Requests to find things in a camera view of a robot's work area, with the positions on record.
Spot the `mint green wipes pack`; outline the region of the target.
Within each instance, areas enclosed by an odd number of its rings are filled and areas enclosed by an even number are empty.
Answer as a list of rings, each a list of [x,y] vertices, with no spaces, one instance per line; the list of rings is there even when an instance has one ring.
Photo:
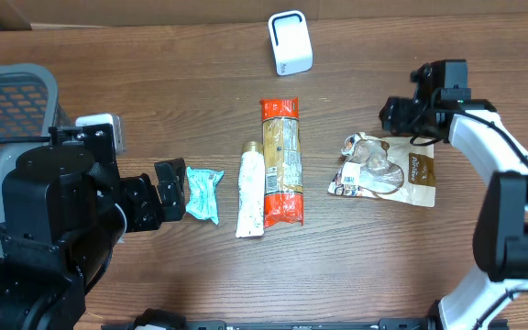
[[[216,200],[216,187],[224,177],[223,171],[208,169],[193,169],[186,171],[190,189],[186,212],[197,220],[212,221],[219,225],[219,215]]]

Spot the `beige snack bag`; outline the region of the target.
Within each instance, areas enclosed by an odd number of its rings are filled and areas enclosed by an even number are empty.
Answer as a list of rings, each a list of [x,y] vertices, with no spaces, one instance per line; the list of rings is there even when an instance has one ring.
[[[328,192],[421,207],[435,205],[435,152],[408,137],[373,137],[358,132],[345,139],[344,161]]]

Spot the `white bottle gold cap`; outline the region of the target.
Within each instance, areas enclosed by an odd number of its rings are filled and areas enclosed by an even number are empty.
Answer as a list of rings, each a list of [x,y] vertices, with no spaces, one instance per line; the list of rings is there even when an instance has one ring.
[[[263,147],[257,141],[248,141],[243,146],[237,185],[236,237],[261,237],[264,234],[265,163]]]

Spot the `orange spaghetti pasta package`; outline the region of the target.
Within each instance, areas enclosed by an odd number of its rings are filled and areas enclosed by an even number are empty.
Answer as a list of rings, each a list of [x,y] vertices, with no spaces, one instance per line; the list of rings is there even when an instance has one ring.
[[[264,226],[304,221],[299,100],[262,99]]]

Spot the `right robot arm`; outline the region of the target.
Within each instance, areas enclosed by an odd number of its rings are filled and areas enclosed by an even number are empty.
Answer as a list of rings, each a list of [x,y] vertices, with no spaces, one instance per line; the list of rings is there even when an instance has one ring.
[[[475,265],[434,303],[427,325],[505,329],[497,315],[528,293],[528,151],[490,101],[473,98],[465,60],[427,62],[410,80],[413,97],[391,96],[380,110],[383,130],[451,145],[487,185],[472,239]]]

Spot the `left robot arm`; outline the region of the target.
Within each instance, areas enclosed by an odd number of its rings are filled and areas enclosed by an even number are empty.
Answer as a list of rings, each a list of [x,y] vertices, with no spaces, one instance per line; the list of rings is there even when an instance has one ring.
[[[0,329],[71,329],[118,240],[185,213],[183,159],[124,178],[109,124],[53,126],[2,183]]]

